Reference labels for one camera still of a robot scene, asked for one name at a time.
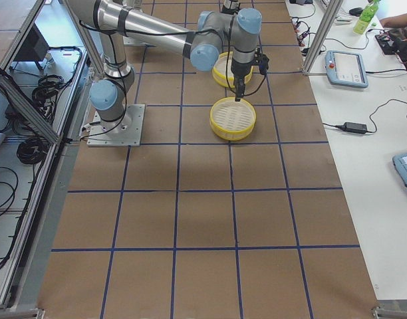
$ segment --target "white table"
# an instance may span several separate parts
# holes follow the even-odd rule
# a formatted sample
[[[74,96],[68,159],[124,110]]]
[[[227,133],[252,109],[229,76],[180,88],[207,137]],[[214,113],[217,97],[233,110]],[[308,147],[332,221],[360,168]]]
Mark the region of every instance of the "white table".
[[[342,7],[364,7],[366,0],[345,0]],[[302,19],[316,32],[323,11],[315,0],[317,12]],[[289,13],[304,17],[313,12],[310,5],[291,5]],[[363,47],[365,37],[353,33],[350,25],[333,25],[328,37],[350,47]],[[350,50],[334,41],[325,41],[328,50],[360,53],[366,70],[402,68],[395,56],[384,56],[368,34],[365,50]],[[316,60],[311,72],[325,72],[325,56]],[[374,127],[368,116],[391,98],[407,102],[407,74],[393,72],[368,76],[366,89],[333,86],[325,76],[311,76],[323,122],[343,124],[358,122]],[[391,102],[374,116],[378,132],[356,136],[326,128],[329,144],[350,207],[368,272],[379,300],[407,299],[407,189],[392,165],[392,156],[407,152],[407,105]]]

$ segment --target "yellow round container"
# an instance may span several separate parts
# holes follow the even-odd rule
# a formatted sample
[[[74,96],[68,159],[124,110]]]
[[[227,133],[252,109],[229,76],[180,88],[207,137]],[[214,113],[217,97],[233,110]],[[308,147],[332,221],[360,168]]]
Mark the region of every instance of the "yellow round container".
[[[231,72],[231,57],[233,53],[230,52],[229,55],[229,65],[227,66],[227,75],[229,77],[229,84],[231,88],[234,88],[233,81],[233,73]],[[225,64],[227,61],[227,52],[221,53],[218,57],[217,62],[215,63],[214,67],[212,68],[212,76],[214,77],[214,80],[221,86],[224,86],[225,88],[228,88],[227,81],[225,80]],[[252,70],[253,66],[251,67],[251,72],[245,76],[245,84],[247,84],[252,77]]]
[[[217,101],[211,108],[209,118],[215,134],[228,141],[238,141],[250,135],[257,115],[248,101],[241,99],[236,102],[231,97]]]

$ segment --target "black connector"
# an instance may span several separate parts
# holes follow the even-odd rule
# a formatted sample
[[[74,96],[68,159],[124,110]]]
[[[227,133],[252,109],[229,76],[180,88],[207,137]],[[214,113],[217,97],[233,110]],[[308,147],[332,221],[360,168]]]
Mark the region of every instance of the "black connector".
[[[368,133],[368,127],[366,124],[345,122],[343,125],[336,125],[336,128],[344,132],[355,133],[355,134],[366,134]]]

